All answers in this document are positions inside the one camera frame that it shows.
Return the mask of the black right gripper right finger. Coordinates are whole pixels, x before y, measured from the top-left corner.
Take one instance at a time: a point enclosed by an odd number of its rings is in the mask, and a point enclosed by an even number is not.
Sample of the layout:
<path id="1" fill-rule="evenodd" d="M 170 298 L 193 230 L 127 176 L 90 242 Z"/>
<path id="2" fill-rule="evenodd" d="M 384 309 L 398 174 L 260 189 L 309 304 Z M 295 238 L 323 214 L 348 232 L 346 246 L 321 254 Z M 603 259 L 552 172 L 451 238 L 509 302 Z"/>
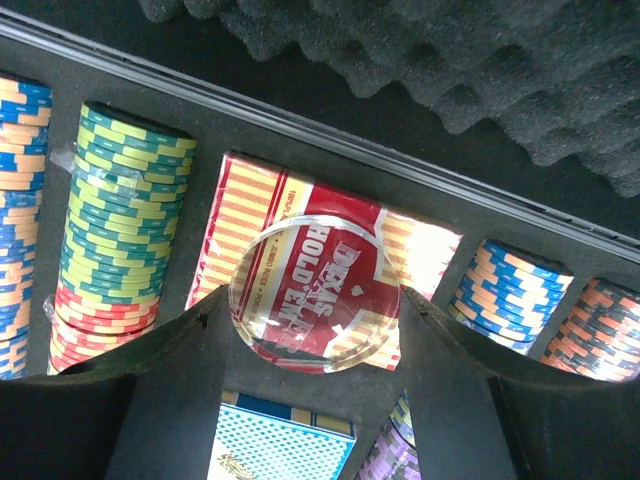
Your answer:
<path id="1" fill-rule="evenodd" d="M 638 381 L 542 364 L 412 289 L 403 293 L 399 328 L 423 478 L 638 478 Z"/>

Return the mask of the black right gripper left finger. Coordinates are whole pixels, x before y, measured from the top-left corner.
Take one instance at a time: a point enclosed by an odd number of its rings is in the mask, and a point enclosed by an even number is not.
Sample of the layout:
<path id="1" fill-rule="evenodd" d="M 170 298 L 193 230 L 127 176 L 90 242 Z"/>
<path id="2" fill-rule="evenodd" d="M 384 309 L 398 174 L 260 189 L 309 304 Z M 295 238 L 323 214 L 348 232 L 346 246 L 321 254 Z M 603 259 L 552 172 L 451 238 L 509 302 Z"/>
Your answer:
<path id="1" fill-rule="evenodd" d="M 206 478 L 232 335 L 220 287 L 58 375 L 2 382 L 2 478 Z"/>

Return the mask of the purple black chip stack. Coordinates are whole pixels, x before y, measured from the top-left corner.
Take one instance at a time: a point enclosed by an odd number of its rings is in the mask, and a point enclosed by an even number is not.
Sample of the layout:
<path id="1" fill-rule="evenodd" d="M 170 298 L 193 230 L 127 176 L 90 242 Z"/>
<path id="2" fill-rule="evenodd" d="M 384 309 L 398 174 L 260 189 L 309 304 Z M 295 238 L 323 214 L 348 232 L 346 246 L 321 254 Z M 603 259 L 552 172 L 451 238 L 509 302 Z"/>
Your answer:
<path id="1" fill-rule="evenodd" d="M 421 479 L 415 448 L 404 439 L 390 420 L 380 431 L 356 479 Z"/>

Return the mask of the blue playing card box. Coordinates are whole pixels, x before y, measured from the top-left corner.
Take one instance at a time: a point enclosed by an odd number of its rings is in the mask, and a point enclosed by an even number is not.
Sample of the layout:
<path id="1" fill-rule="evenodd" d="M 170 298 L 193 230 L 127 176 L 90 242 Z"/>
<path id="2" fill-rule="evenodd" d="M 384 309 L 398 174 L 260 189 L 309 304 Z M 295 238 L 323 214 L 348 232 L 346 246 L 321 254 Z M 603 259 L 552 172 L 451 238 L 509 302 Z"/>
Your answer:
<path id="1" fill-rule="evenodd" d="M 225 391 L 207 477 L 336 479 L 356 441 L 350 421 Z"/>

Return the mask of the clear round dealer button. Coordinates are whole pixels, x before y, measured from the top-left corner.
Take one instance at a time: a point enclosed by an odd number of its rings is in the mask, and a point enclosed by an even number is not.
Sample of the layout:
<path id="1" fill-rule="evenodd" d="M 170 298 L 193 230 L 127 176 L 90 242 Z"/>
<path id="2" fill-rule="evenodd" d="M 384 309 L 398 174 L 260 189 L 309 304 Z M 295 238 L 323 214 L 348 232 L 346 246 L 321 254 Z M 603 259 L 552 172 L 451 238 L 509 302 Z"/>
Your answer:
<path id="1" fill-rule="evenodd" d="M 247 247 L 228 286 L 231 320 L 262 359 L 328 374 L 375 355 L 398 325 L 401 285 L 384 245 L 332 215 L 281 220 Z"/>

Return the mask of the red playing card box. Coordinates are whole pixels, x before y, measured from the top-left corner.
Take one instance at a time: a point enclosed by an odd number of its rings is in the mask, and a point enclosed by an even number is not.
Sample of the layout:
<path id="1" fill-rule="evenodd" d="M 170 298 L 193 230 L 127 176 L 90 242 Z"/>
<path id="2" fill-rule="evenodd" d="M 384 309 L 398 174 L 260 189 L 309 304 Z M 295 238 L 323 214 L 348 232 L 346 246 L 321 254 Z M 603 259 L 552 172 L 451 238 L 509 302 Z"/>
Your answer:
<path id="1" fill-rule="evenodd" d="M 394 370 L 402 290 L 431 298 L 461 239 L 440 221 L 228 152 L 187 303 L 227 286 L 241 339 L 286 369 Z"/>

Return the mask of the black poker chip case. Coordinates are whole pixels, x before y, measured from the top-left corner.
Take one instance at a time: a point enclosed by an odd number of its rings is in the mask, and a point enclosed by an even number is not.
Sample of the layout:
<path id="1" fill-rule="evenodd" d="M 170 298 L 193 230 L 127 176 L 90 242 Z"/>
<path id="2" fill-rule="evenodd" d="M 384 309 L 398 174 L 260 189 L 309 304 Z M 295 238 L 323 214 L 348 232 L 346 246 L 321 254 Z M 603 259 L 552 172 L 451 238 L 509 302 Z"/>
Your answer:
<path id="1" fill-rule="evenodd" d="M 157 328 L 188 311 L 227 152 L 460 232 L 424 297 L 448 317 L 484 239 L 563 264 L 535 353 L 591 279 L 639 285 L 635 1 L 5 1 L 1 68 L 52 89 L 56 155 L 86 101 L 196 139 Z M 294 373 L 232 332 L 223 390 L 353 419 L 355 473 L 408 393 L 402 359 Z"/>

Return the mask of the blue yellow chip stack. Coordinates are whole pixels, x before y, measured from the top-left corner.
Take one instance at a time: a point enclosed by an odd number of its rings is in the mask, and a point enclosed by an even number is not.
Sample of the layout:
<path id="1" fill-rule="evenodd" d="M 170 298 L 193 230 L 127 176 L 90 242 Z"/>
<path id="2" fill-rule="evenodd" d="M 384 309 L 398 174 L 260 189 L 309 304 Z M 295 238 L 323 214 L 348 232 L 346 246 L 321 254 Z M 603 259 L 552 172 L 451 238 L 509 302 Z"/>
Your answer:
<path id="1" fill-rule="evenodd" d="M 412 448 L 416 447 L 409 408 L 409 396 L 406 391 L 396 401 L 384 427 L 383 436 L 387 440 L 402 438 Z"/>

